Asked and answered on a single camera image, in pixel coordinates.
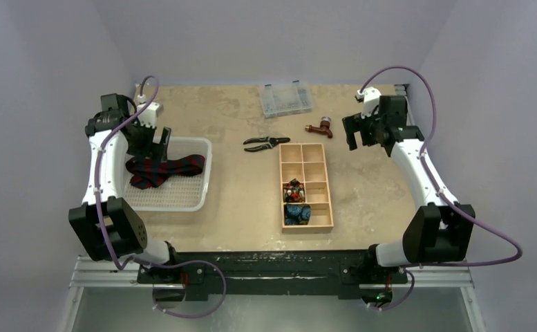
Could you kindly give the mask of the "red navy striped tie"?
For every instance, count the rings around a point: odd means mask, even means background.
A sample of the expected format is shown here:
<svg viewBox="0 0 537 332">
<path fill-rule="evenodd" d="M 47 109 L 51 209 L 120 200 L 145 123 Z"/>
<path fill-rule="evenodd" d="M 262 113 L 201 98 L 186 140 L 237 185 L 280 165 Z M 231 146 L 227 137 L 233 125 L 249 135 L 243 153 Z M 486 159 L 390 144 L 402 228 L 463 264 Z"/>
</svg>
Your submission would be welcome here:
<svg viewBox="0 0 537 332">
<path fill-rule="evenodd" d="M 125 163 L 130 184 L 140 190 L 157 188 L 172 176 L 197 176 L 203 173 L 206 158 L 192 154 L 177 160 L 155 161 L 132 157 Z"/>
</svg>

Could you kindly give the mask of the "white plastic basket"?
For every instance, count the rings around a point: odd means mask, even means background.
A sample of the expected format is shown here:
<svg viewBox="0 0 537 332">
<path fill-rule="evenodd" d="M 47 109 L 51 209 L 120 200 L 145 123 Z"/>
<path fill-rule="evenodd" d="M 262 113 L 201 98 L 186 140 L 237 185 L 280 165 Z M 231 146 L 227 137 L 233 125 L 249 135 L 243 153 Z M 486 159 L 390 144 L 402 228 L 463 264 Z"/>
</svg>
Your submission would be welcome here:
<svg viewBox="0 0 537 332">
<path fill-rule="evenodd" d="M 132 174 L 124 172 L 124 199 L 135 211 L 145 212 L 196 212 L 205 203 L 212 163 L 212 143 L 206 138 L 172 136 L 167 157 L 178 160 L 188 155 L 205 157 L 201 174 L 196 176 L 170 176 L 160 187 L 138 189 L 130 184 Z"/>
</svg>

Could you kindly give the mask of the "wooden compartment box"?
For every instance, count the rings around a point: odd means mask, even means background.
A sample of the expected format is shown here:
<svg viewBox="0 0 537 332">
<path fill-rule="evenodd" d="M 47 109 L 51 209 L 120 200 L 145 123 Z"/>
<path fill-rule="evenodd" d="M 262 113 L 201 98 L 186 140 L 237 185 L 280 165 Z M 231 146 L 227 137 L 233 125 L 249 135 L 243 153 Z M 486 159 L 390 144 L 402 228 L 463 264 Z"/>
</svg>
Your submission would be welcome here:
<svg viewBox="0 0 537 332">
<path fill-rule="evenodd" d="M 279 146 L 282 231 L 293 234 L 331 232 L 335 223 L 324 146 L 320 143 L 285 143 Z M 284 203 L 283 184 L 296 178 L 305 186 L 305 203 Z M 307 225 L 285 225 L 284 205 L 309 205 Z"/>
</svg>

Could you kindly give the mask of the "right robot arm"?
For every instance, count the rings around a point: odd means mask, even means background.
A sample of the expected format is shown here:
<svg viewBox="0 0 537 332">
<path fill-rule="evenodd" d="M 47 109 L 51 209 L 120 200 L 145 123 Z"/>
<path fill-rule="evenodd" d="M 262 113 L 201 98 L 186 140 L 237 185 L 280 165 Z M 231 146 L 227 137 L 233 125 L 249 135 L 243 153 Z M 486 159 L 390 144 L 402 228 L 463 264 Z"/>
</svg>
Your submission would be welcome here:
<svg viewBox="0 0 537 332">
<path fill-rule="evenodd" d="M 461 213 L 474 216 L 469 204 L 461 204 L 450 193 L 431 161 L 426 160 L 425 138 L 420 129 L 407 123 L 408 100 L 400 95 L 381 95 L 377 89 L 358 93 L 360 113 L 343 118 L 346 142 L 358 147 L 379 145 L 400 168 L 417 212 L 402 238 L 373 246 L 374 255 L 363 263 L 365 276 L 382 280 L 390 267 L 411 264 L 440 264 L 463 261 L 473 224 Z"/>
</svg>

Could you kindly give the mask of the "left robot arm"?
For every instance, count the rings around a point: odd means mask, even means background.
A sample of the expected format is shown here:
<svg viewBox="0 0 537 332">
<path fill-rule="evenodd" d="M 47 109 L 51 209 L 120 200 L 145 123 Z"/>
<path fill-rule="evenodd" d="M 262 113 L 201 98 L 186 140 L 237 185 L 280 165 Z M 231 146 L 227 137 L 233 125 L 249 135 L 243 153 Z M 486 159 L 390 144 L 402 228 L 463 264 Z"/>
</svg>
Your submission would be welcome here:
<svg viewBox="0 0 537 332">
<path fill-rule="evenodd" d="M 79 207 L 68 212 L 68 221 L 89 257 L 95 261 L 131 259 L 154 266 L 165 283 L 176 281 L 181 264 L 173 259 L 171 245 L 148 236 L 143 220 L 124 198 L 126 158 L 164 162 L 171 130 L 165 127 L 154 140 L 157 117 L 163 106 L 137 102 L 116 93 L 101 97 L 102 109 L 87 123 L 84 132 L 91 150 L 86 192 Z"/>
</svg>

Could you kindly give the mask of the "clear plastic organizer box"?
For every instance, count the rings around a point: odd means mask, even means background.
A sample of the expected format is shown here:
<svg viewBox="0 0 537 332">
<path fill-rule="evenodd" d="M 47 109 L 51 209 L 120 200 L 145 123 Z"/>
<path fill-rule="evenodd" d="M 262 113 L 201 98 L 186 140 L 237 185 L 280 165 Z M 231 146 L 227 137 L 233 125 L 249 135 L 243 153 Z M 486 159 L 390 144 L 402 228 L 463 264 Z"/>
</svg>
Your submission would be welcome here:
<svg viewBox="0 0 537 332">
<path fill-rule="evenodd" d="M 265 84 L 258 88 L 265 118 L 308 113 L 313 109 L 310 87 L 299 80 L 287 84 Z"/>
</svg>

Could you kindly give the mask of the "black pliers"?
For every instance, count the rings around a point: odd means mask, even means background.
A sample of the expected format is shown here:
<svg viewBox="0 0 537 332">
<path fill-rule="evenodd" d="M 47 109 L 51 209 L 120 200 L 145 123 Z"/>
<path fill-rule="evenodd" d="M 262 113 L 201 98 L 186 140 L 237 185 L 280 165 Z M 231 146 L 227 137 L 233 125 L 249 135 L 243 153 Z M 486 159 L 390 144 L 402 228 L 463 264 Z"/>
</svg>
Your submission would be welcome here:
<svg viewBox="0 0 537 332">
<path fill-rule="evenodd" d="M 259 143 L 259 145 L 255 147 L 245 147 L 244 151 L 246 152 L 259 152 L 266 149 L 273 149 L 277 145 L 288 143 L 291 139 L 288 137 L 281 137 L 281 138 L 274 138 L 270 136 L 264 136 L 264 137 L 256 137 L 256 138 L 249 138 L 243 142 L 244 145 L 249 145 L 252 143 Z"/>
</svg>

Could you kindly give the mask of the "multicolour rolled tie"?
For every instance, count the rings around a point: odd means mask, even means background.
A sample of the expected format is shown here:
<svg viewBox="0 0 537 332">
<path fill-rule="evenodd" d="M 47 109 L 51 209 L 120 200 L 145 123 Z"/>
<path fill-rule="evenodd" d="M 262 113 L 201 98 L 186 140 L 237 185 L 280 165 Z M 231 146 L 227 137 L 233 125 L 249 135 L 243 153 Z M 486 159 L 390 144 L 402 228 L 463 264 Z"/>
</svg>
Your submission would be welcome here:
<svg viewBox="0 0 537 332">
<path fill-rule="evenodd" d="M 301 181 L 294 178 L 283 184 L 284 203 L 305 203 L 305 199 L 305 186 Z"/>
</svg>

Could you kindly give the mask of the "blue patterned rolled tie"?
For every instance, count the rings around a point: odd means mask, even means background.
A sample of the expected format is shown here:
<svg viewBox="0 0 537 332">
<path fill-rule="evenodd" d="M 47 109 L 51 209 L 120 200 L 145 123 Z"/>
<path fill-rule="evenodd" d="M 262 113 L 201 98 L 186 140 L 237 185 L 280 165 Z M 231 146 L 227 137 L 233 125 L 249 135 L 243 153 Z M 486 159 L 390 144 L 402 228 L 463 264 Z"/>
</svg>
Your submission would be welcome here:
<svg viewBox="0 0 537 332">
<path fill-rule="evenodd" d="M 285 225 L 307 225 L 310 222 L 311 207 L 309 205 L 284 205 Z"/>
</svg>

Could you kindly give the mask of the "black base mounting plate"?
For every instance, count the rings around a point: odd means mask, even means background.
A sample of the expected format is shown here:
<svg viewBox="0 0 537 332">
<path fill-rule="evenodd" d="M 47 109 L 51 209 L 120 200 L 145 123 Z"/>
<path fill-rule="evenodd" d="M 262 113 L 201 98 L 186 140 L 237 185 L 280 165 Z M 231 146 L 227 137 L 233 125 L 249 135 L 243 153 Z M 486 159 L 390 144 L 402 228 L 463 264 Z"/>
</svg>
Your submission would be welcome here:
<svg viewBox="0 0 537 332">
<path fill-rule="evenodd" d="M 377 299 L 375 289 L 405 285 L 397 268 L 375 263 L 370 250 L 179 252 L 166 268 L 140 266 L 137 282 L 177 285 L 187 301 L 209 295 L 327 295 Z"/>
</svg>

